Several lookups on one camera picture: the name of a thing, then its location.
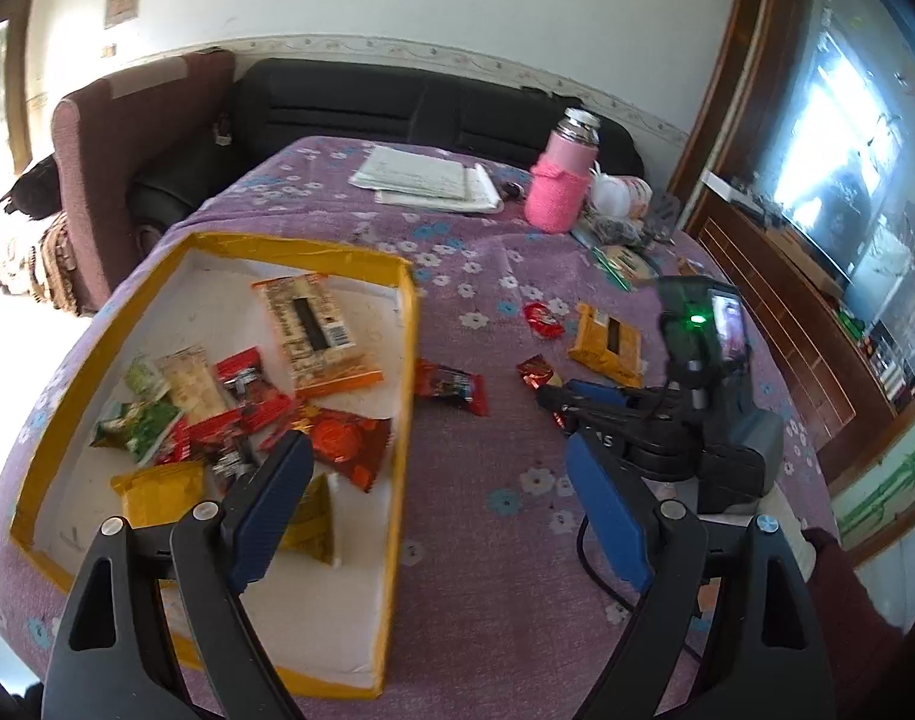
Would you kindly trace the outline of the round green-label cake pack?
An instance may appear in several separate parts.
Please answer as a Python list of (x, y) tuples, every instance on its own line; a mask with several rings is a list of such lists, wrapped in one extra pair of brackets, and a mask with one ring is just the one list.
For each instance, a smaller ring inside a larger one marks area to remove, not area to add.
[(661, 272), (643, 255), (624, 245), (590, 249), (597, 265), (623, 291), (636, 291), (656, 281)]

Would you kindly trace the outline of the black phone stand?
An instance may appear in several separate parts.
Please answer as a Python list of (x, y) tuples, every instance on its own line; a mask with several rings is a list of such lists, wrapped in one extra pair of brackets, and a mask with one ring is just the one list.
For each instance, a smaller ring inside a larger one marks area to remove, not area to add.
[(644, 238), (647, 241), (672, 244), (682, 213), (682, 202), (672, 193), (659, 192), (652, 197), (644, 215)]

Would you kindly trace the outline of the long red snack bar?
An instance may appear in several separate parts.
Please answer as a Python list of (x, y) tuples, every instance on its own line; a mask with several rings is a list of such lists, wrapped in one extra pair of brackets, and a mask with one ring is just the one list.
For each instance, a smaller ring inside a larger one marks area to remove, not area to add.
[(516, 366), (522, 383), (532, 390), (537, 405), (548, 411), (563, 433), (573, 433), (573, 418), (568, 415), (565, 383), (544, 356), (533, 355)]

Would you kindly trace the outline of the purple floral tablecloth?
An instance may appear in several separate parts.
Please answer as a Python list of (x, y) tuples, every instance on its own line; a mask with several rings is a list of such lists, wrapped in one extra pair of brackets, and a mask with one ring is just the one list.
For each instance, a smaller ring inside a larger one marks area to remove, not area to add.
[(378, 205), (350, 177), (356, 140), (299, 140), (174, 226), (348, 242), (407, 259), (420, 298), (420, 353), (482, 376), (487, 416), (415, 406), (402, 564), (384, 694), (308, 700), (313, 718), (568, 718), (607, 661), (625, 618), (581, 569), (581, 509), (560, 429), (517, 367), (544, 356), (576, 376), (564, 341), (530, 330), (541, 302), (565, 323), (592, 304), (643, 333), (646, 375), (664, 377), (659, 303), (625, 293), (582, 245), (508, 208), (486, 218)]

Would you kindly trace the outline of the pink sleeved bottle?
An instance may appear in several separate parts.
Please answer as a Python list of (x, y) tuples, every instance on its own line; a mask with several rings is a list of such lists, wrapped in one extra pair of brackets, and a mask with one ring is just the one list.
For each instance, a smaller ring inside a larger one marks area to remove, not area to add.
[(599, 156), (596, 115), (568, 107), (551, 131), (544, 151), (530, 168), (524, 216), (539, 231), (568, 232), (576, 223)]

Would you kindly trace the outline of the small wall plaque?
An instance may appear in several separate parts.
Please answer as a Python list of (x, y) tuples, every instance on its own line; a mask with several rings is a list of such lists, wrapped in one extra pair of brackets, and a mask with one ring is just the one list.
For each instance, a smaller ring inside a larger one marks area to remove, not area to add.
[(104, 27), (106, 29), (135, 20), (140, 15), (140, 0), (106, 0)]

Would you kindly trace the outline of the black sofa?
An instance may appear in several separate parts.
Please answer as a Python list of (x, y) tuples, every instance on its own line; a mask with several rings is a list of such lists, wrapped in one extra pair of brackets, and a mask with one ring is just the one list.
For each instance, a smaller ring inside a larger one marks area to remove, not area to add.
[(127, 208), (166, 231), (304, 137), (436, 146), (527, 169), (583, 99), (434, 71), (267, 59), (234, 83), (217, 114), (135, 172)]

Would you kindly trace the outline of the olive triangular snack packet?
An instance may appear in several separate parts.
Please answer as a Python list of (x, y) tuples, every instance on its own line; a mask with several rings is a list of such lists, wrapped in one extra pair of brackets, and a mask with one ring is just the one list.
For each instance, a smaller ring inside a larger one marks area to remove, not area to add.
[(341, 564), (337, 523), (337, 475), (320, 473), (311, 479), (280, 539), (278, 549), (302, 554), (324, 566)]

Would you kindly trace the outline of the wooden tv cabinet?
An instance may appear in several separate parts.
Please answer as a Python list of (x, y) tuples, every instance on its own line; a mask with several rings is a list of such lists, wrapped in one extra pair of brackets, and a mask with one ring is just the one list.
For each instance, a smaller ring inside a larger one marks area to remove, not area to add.
[(734, 278), (781, 372), (833, 496), (864, 476), (915, 423), (903, 410), (804, 270), (740, 211), (700, 182), (705, 170), (734, 177), (755, 138), (775, 120), (776, 36), (789, 25), (779, 0), (734, 0), (697, 123), (670, 192), (698, 193), (683, 229)]

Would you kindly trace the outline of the green snack packet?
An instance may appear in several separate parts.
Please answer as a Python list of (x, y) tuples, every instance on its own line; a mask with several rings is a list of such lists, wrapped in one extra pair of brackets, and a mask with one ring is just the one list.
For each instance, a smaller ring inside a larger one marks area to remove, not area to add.
[(155, 461), (158, 450), (182, 418), (171, 400), (171, 383), (148, 356), (132, 359), (124, 374), (130, 401), (113, 401), (96, 421), (89, 445), (124, 450), (138, 468)]

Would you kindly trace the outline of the small red candy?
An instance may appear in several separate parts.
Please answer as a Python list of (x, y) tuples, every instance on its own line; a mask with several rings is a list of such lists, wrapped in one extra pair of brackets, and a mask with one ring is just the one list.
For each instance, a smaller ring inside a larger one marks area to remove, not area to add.
[(537, 337), (545, 340), (555, 340), (562, 338), (565, 334), (565, 327), (555, 314), (551, 312), (550, 307), (540, 301), (532, 301), (522, 305), (522, 314)]

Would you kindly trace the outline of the yellow cardboard tray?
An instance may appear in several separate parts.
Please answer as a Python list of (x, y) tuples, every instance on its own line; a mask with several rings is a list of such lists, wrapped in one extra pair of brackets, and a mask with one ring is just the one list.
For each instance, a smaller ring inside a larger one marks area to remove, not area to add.
[(314, 699), (376, 699), (386, 683), (405, 476), (412, 427), (418, 305), (407, 262), (338, 242), (190, 232), (153, 255), (112, 296), (94, 343), (70, 364), (14, 501), (10, 536), (31, 566), (68, 590), (103, 520), (121, 510), (110, 487), (127, 462), (91, 442), (99, 416), (124, 393), (127, 364), (201, 346), (212, 361), (259, 348), (286, 385), (285, 359), (254, 283), (322, 273), (382, 379), (325, 406), (392, 422), (391, 447), (369, 491), (335, 483), (338, 567), (275, 557), (242, 597), (285, 686)]

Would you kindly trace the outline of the white cup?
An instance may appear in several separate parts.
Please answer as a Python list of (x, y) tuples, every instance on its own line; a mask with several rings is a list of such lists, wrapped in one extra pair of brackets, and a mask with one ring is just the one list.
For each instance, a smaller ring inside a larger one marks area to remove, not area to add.
[(608, 220), (640, 220), (651, 199), (651, 185), (641, 177), (597, 174), (590, 184), (590, 208)]

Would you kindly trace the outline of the orange biscuit pack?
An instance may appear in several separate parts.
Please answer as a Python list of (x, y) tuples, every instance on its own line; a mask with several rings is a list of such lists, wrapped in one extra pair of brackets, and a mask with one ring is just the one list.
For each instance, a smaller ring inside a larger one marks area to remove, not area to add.
[(578, 304), (578, 333), (568, 358), (622, 387), (643, 387), (640, 330), (594, 305)]

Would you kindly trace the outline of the yellow snack packet in tray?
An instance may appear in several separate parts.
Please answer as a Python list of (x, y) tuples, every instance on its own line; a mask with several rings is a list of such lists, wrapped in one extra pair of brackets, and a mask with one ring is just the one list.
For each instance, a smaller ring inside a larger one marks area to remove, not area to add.
[(178, 522), (205, 497), (205, 468), (198, 460), (179, 461), (114, 476), (110, 489), (119, 496), (122, 515), (132, 528)]

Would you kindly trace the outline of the television screen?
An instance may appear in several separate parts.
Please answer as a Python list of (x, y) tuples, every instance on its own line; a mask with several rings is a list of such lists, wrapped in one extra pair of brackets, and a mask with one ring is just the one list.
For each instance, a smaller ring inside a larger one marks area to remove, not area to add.
[(802, 15), (758, 177), (873, 314), (915, 270), (915, 57), (880, 0), (791, 2)]

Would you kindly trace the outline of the stack of white papers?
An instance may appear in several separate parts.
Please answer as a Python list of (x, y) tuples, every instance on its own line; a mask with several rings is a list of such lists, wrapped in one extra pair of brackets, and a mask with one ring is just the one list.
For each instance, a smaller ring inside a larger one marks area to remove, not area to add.
[(380, 205), (462, 215), (493, 215), (503, 200), (487, 170), (426, 154), (376, 146), (348, 184), (371, 190)]

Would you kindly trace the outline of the red orange snack packet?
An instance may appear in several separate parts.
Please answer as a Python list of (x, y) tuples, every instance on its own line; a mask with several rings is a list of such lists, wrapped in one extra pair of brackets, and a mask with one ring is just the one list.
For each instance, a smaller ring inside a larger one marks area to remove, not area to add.
[(369, 493), (381, 472), (392, 421), (298, 400), (259, 444), (259, 450), (268, 454), (288, 431), (306, 434), (313, 444), (315, 461), (330, 466), (360, 491)]

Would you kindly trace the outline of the beige snack packet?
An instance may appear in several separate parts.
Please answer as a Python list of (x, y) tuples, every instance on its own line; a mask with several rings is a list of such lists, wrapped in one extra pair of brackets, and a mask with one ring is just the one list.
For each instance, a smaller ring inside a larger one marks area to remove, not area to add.
[(228, 410), (223, 390), (200, 344), (161, 356), (156, 359), (156, 366), (169, 385), (172, 403), (184, 413), (190, 426)]

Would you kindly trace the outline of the red black candy pack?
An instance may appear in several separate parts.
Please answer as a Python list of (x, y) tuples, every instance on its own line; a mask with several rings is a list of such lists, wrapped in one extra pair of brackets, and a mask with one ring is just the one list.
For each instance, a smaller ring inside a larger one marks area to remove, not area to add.
[(488, 415), (485, 381), (480, 374), (419, 359), (416, 361), (413, 393), (418, 398), (442, 401), (475, 416)]

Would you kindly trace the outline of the orange-edged cracker pack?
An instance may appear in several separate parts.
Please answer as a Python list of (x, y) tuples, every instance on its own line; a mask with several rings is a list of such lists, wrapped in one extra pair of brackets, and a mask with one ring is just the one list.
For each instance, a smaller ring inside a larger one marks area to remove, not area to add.
[(251, 289), (270, 317), (297, 397), (328, 397), (384, 380), (356, 341), (324, 275), (268, 278), (252, 283)]

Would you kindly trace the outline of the black bag on floor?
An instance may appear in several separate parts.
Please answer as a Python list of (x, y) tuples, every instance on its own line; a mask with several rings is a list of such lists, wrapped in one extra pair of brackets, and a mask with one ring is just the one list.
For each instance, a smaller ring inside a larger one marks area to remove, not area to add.
[(62, 210), (59, 168), (52, 154), (33, 164), (13, 184), (3, 211), (7, 215), (28, 216), (30, 220), (45, 220)]

